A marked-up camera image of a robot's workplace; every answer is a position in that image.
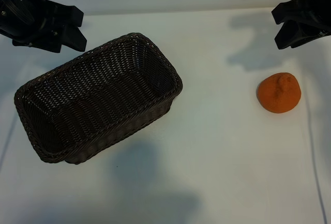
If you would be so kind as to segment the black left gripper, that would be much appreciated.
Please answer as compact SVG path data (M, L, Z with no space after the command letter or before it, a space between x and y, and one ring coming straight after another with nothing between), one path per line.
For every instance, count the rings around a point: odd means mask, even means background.
M83 17L76 6L50 0L1 0L1 34L14 46L59 53L65 45L84 52L87 40L78 28Z

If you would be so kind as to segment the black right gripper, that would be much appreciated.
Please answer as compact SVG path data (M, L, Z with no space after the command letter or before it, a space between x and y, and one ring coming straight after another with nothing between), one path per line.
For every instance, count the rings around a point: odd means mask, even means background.
M275 37L279 50L297 48L330 33L330 0L290 0L272 10L276 24L284 23Z

